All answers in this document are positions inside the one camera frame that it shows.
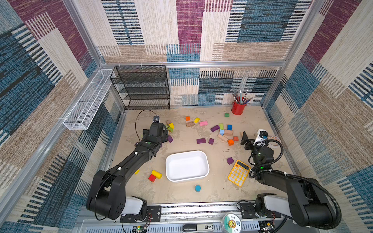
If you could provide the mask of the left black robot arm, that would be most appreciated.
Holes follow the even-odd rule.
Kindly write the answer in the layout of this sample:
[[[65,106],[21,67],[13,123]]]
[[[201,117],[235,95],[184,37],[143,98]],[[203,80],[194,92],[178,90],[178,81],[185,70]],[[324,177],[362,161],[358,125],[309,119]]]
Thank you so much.
[[[143,164],[156,157],[166,141],[166,126],[153,122],[150,129],[143,131],[142,140],[129,156],[109,170],[100,170],[94,175],[86,201],[87,210],[112,220],[118,218],[125,209],[127,182]]]

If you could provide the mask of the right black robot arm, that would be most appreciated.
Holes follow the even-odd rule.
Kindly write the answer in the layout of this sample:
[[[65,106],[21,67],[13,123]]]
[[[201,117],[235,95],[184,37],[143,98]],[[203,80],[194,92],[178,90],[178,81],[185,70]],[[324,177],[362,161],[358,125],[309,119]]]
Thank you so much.
[[[254,203],[255,214],[265,218],[272,213],[280,213],[301,227],[336,228],[342,220],[337,200],[316,179],[274,170],[272,165],[282,158],[284,147],[280,141],[268,136],[267,131],[259,130],[256,139],[250,139],[246,132],[242,132],[241,145],[251,151],[249,159],[252,168],[248,177],[285,192],[287,197],[258,194]]]

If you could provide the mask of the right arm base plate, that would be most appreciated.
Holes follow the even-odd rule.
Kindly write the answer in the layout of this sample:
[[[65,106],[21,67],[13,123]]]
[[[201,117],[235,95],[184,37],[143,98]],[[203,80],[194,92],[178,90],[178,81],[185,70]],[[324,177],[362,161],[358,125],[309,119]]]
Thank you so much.
[[[268,210],[259,210],[256,207],[256,204],[253,202],[238,202],[236,204],[241,217],[243,219],[255,219],[255,218],[268,218],[268,219],[281,219],[282,216],[278,212],[268,211]]]

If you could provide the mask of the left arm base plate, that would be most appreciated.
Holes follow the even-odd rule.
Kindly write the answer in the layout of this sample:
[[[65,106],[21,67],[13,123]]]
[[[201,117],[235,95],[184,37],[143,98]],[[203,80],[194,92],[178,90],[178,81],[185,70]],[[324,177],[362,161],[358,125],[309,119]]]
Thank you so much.
[[[162,214],[161,205],[149,205],[143,208],[139,214],[126,214],[121,216],[120,223],[146,223],[146,222],[160,222]]]

